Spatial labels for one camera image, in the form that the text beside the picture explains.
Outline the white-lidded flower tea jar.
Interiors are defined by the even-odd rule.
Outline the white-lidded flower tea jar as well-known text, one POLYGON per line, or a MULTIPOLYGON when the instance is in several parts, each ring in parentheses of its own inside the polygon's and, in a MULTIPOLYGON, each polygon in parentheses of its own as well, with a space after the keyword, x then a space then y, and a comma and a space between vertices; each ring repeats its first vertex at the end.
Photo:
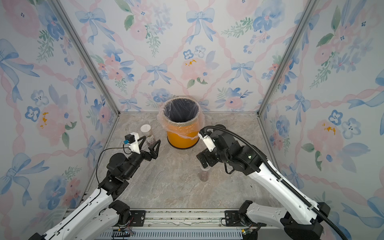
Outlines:
POLYGON ((152 127, 149 124, 142 125, 140 130, 142 134, 146 136, 146 142, 148 146, 151 146, 156 142, 156 138, 153 134, 152 127))

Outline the clear jar with dried roses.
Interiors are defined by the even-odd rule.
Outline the clear jar with dried roses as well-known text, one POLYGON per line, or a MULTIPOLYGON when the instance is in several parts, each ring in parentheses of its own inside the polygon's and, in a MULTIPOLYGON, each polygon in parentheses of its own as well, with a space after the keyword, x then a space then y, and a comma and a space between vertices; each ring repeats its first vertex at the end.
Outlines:
POLYGON ((210 175, 210 170, 211 170, 210 166, 208 166, 206 168, 201 166, 201 169, 200 169, 199 174, 198 174, 200 181, 202 181, 202 182, 208 181, 209 175, 210 175))

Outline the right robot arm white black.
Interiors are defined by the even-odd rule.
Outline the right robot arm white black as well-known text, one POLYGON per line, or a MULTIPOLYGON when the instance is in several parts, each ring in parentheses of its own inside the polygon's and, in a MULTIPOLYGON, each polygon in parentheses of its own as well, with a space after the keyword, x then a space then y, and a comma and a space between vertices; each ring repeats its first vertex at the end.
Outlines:
POLYGON ((197 155, 203 168, 217 163, 231 166, 263 186, 281 204, 281 208, 245 201, 238 210, 239 221, 246 227, 270 225, 283 229, 293 240, 319 240, 323 233, 323 219, 330 208, 305 197, 271 164, 256 146, 236 134, 223 129, 212 133, 199 132, 206 149, 197 155))

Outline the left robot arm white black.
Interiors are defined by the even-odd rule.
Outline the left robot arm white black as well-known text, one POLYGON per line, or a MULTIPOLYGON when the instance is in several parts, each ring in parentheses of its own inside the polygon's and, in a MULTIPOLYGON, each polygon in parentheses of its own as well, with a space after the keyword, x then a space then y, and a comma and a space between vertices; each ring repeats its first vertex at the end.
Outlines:
POLYGON ((132 133, 126 135, 124 146, 131 154, 116 153, 107 164, 106 177, 98 188, 71 214, 44 234, 33 234, 32 240, 94 240, 106 229, 115 225, 128 226, 134 219, 130 207, 119 196, 129 185, 143 161, 157 159, 161 141, 155 141, 143 150, 146 137, 132 133))

